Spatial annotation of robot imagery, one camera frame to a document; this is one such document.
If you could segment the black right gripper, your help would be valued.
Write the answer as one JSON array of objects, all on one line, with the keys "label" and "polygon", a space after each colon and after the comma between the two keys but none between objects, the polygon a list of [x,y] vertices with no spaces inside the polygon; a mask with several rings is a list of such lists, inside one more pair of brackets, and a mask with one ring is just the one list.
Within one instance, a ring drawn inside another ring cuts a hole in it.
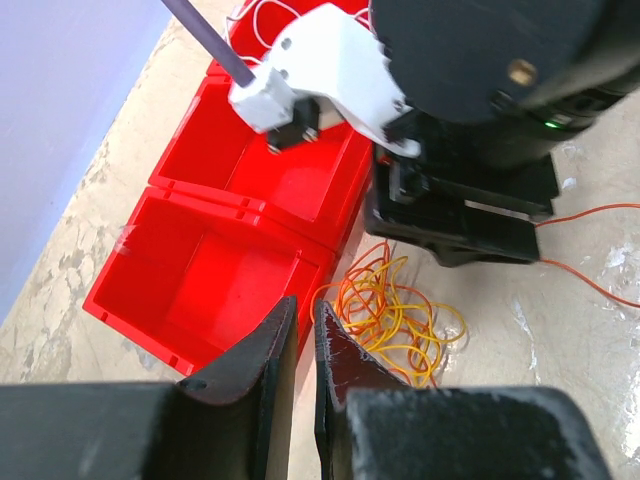
[{"label": "black right gripper", "polygon": [[550,156],[509,172],[466,163],[418,171],[376,147],[372,179],[366,231],[426,249],[447,268],[540,261],[535,228],[559,195]]}]

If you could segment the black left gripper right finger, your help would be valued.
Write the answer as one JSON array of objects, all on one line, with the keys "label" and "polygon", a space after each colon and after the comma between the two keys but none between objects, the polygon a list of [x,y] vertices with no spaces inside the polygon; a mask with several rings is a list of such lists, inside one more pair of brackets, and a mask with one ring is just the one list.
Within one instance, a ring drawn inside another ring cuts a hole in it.
[{"label": "black left gripper right finger", "polygon": [[314,308],[324,479],[608,479],[582,411],[547,387],[417,389]]}]

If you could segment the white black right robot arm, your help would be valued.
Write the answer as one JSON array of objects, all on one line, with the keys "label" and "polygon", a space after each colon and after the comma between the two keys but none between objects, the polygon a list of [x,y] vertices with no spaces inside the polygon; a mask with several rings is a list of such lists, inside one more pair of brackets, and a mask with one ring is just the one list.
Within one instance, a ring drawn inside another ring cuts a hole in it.
[{"label": "white black right robot arm", "polygon": [[444,267],[531,264],[559,194],[552,150],[639,86],[635,1],[375,1],[370,14],[408,111],[379,146],[369,234]]}]

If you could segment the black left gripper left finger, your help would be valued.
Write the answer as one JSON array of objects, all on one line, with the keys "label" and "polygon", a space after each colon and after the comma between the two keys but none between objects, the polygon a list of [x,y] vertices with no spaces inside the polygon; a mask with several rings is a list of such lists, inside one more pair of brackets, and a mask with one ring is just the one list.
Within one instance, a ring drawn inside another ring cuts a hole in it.
[{"label": "black left gripper left finger", "polygon": [[172,382],[5,385],[5,479],[283,479],[297,302],[198,372]]}]

